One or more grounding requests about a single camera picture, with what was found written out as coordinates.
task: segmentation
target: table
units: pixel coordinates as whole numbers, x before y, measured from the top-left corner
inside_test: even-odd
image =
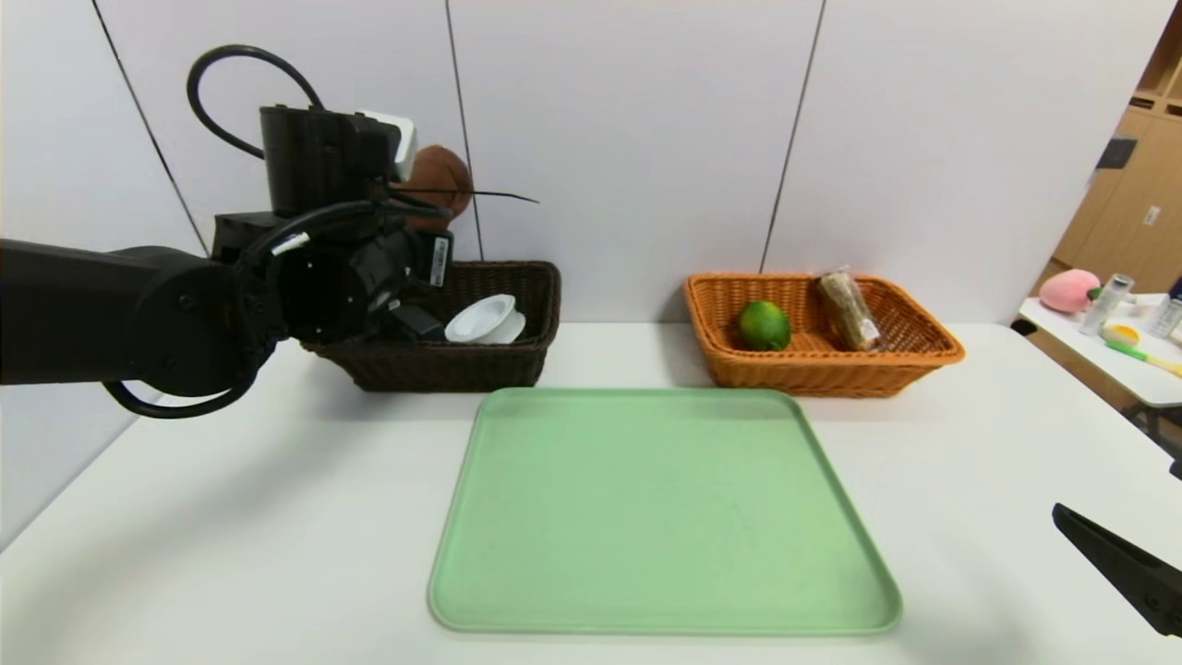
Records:
[[[483,635],[427,611],[481,396],[375,396],[285,344],[254,390],[141,419],[2,554],[5,663],[1177,663],[1052,526],[1182,563],[1164,454],[1014,332],[886,400],[801,400],[904,599],[864,639]],[[707,386],[686,325],[564,324],[544,386]]]
[[[1109,322],[1130,325],[1142,332],[1138,348],[1162,360],[1182,364],[1180,340],[1158,340],[1143,334],[1142,325],[1164,298],[1164,293],[1148,293],[1137,301],[1122,302],[1109,318]],[[1141,405],[1125,412],[1134,422],[1144,417],[1149,437],[1167,450],[1182,451],[1176,443],[1162,437],[1158,418],[1168,410],[1182,406],[1182,379],[1149,364],[1113,352],[1104,346],[1104,340],[1083,335],[1079,322],[1083,313],[1066,314],[1043,306],[1038,298],[1026,298],[1019,315],[1047,332],[1093,367],[1110,377],[1132,393]]]

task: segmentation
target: green tray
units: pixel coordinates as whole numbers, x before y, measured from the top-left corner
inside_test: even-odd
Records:
[[[898,588],[774,391],[485,400],[431,574],[456,631],[869,634]]]

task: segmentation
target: yellow toothbrush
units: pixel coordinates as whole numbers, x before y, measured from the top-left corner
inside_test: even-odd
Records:
[[[1110,350],[1116,350],[1126,357],[1132,357],[1139,361],[1148,363],[1149,365],[1161,367],[1165,372],[1175,377],[1182,377],[1182,365],[1174,365],[1173,363],[1165,363],[1160,358],[1154,358],[1145,352],[1138,352],[1137,350],[1122,345],[1121,343],[1105,343]]]

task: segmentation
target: wicker basket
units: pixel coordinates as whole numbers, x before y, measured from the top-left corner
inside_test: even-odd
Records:
[[[398,393],[487,393],[533,386],[558,332],[561,276],[545,261],[455,262],[435,296],[407,295],[447,322],[472,302],[496,293],[517,296],[526,317],[512,345],[453,343],[365,343],[304,348],[339,365],[363,391]]]
[[[775,389],[793,396],[883,398],[924,374],[960,363],[965,348],[902,288],[859,276],[863,296],[882,332],[872,352],[842,352],[810,274],[695,274],[686,280],[697,341],[714,383]],[[771,300],[792,321],[784,352],[741,351],[735,319],[751,300]]]

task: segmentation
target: orange wicker basket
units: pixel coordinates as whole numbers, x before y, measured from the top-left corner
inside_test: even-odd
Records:
[[[905,291],[875,276],[857,280],[882,332],[871,352],[840,351],[811,274],[707,273],[687,279],[686,302],[714,383],[793,396],[885,398],[965,359],[965,347]],[[742,351],[735,319],[752,300],[771,300],[788,315],[793,330],[787,350]]]

